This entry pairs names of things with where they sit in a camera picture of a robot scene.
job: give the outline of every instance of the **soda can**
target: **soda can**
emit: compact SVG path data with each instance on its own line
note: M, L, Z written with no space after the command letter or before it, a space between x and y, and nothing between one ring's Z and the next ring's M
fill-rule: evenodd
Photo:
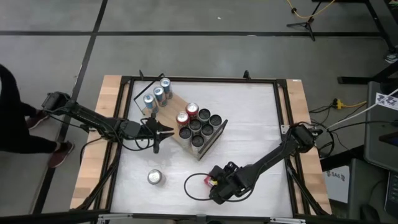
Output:
M201 122L197 119L193 119L189 122L189 129L191 129L192 134L200 134Z
M208 141L211 136L213 135L214 129L212 125L210 124L205 124L201 127L200 134L201 136L205 139L205 141Z
M192 151L195 155L198 155L200 149L205 144L205 140L202 136L194 136L192 137Z
M191 149L192 132L189 128L180 129L181 146L184 149Z
M144 95L144 103L148 110L151 110L153 113L157 113L159 111L159 108L155 102L155 97L152 94Z
M203 108L198 113L198 120L202 124L207 124L209 123L210 115L210 110Z
M190 119L196 119L199 111L199 106L196 103L189 103L187 107L185 107L185 111L187 111Z
M173 98L172 82L168 78L162 78L160 80L160 86L163 87L166 98L169 100Z
M209 123L210 123L210 125L212 125L214 131L216 131L221 126L222 121L223 120L221 119L221 117L217 114L214 114L209 119Z
M179 128L184 128L187 127L189 124L189 116L187 112L181 111L177 114L175 117L175 120L177 120L177 124Z
M165 182L165 176L159 170L151 170L148 173L148 182L152 185L162 185Z
M164 94L164 89L160 86L154 88L154 94L157 100L157 103L159 106L166 106L167 105L167 99L166 95Z

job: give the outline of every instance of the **person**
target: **person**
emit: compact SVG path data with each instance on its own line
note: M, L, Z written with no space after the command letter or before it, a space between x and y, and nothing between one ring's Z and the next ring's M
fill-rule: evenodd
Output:
M50 141L29 133L48 117L44 111L21 102L14 75L0 64L0 151L52 153L49 167L62 164L74 148L72 143Z

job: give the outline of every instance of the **black floor line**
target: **black floor line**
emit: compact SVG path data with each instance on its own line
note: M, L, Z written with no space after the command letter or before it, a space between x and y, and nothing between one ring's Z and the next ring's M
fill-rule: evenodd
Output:
M108 3L108 0L102 1L101 8L99 9L98 17L97 17L97 20L94 25L93 32L98 32L98 30L100 29L101 21L104 16L104 13L105 13L107 3ZM85 55L83 57L83 61L81 63L81 68L80 68L80 71L79 71L79 74L78 74L78 77L76 80L76 84L73 87L73 91L72 91L72 95L71 95L71 99L73 99L73 100L76 100L78 98L81 84L83 83L83 79L85 77L85 73L87 70L88 62L90 61L91 53L93 51L95 39L96 39L96 36L92 35L90 37L90 40L88 41L88 46L87 46ZM71 118L69 116L65 116L63 119L63 121L65 123L69 123L70 120L71 120ZM65 123L63 123L61 126L61 130L59 132L57 141L65 140L65 137L68 132L68 125ZM47 194L49 193L49 190L50 190L51 181L54 177L54 173L55 173L55 169L51 169L51 168L47 169L47 171L45 173L44 180L42 182L42 186L39 191L39 195L38 195L36 203L35 203L35 207L33 209L33 214L42 213L44 204L45 204L45 200L47 198Z
M258 37L308 37L308 32L258 32L258 31L0 31L2 35L22 36L258 36ZM380 37L379 32L314 32L317 37Z

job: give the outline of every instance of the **sneaker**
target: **sneaker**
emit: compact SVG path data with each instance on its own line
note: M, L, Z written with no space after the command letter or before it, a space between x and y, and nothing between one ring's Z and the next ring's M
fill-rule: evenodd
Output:
M32 117L32 118L28 118L28 120L26 121L27 124L27 128L29 130L32 130L34 128L37 127L37 125L39 125L42 121L44 121L45 119L48 119L49 116L42 110L40 110L36 116Z
M56 168L61 165L74 147L75 145L71 142L61 143L60 149L55 151L49 160L49 168Z

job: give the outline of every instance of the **gray floor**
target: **gray floor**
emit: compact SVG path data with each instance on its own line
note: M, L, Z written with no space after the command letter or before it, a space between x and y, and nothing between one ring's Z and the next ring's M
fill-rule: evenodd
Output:
M298 12L308 15L311 1L293 1ZM12 1L0 0L0 30L93 29L100 0ZM382 5L381 19L391 24ZM100 30L218 30L299 31L286 24L299 22L285 1L109 1ZM334 4L315 18L314 31L375 32L362 4ZM0 36L0 63L16 76L21 97L39 107L46 93L72 92L89 37ZM78 101L94 109L104 75L158 75L196 77L252 77L302 79L310 109L328 105L334 98L346 104L366 99L366 87L339 85L338 76L369 77L387 63L386 45L379 38L308 37L97 37ZM326 124L351 110L332 110ZM326 114L313 118L321 121ZM60 124L49 120L33 134L55 139ZM364 127L343 129L347 147L363 142ZM87 134L70 127L67 139L79 149ZM327 142L320 139L319 144ZM342 151L340 145L336 152ZM78 173L78 150L54 175L44 212L69 208ZM22 156L0 152L0 216L30 213L46 170L46 155Z

